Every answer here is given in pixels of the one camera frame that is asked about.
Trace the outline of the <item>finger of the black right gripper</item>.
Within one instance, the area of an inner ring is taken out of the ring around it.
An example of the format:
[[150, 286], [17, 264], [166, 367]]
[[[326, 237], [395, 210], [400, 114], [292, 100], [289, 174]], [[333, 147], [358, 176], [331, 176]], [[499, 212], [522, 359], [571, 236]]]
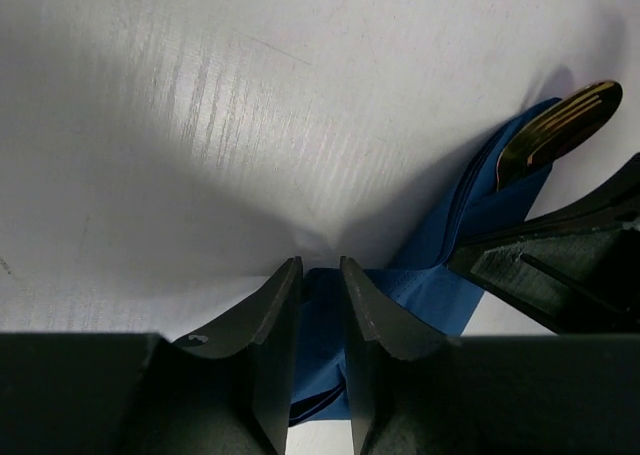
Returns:
[[639, 330], [639, 158], [582, 199], [469, 239], [447, 262], [555, 333]]

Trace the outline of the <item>gold fork green handle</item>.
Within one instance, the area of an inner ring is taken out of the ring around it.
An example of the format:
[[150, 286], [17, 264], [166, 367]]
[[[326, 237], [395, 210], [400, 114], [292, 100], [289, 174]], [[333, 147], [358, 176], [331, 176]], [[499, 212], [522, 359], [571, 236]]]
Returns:
[[497, 190], [564, 156], [598, 131], [622, 99], [613, 80], [589, 84], [535, 116], [506, 144], [496, 164]]

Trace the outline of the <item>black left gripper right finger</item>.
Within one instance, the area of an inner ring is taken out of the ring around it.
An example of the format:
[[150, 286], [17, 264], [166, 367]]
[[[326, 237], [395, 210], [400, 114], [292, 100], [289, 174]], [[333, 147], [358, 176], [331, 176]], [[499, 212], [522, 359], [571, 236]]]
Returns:
[[340, 272], [357, 453], [638, 452], [637, 336], [448, 336]]

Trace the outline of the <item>blue paper napkin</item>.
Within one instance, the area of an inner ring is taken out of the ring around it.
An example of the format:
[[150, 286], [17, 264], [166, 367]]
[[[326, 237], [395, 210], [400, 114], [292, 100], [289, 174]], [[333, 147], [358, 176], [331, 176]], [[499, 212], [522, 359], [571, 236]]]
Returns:
[[[487, 140], [386, 267], [367, 270], [379, 290], [441, 332], [463, 332], [484, 291], [451, 272], [446, 263], [457, 243], [525, 220], [551, 169], [544, 167], [499, 189], [496, 164], [516, 133], [558, 101], [550, 98], [536, 104]], [[315, 268], [304, 276], [291, 426], [350, 416], [341, 290], [337, 269]]]

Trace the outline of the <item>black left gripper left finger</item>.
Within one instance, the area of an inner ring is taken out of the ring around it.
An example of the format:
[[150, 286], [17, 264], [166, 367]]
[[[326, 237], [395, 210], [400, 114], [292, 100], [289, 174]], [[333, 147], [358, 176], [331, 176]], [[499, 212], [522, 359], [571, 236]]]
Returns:
[[299, 258], [176, 341], [155, 333], [5, 333], [5, 454], [281, 454]]

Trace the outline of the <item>iridescent rainbow spoon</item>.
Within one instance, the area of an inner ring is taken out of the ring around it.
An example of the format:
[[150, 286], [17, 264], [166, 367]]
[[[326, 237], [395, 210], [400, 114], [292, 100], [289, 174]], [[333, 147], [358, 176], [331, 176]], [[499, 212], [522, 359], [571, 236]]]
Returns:
[[546, 165], [584, 143], [613, 117], [622, 97], [619, 82], [595, 82], [537, 116], [523, 129], [526, 167]]

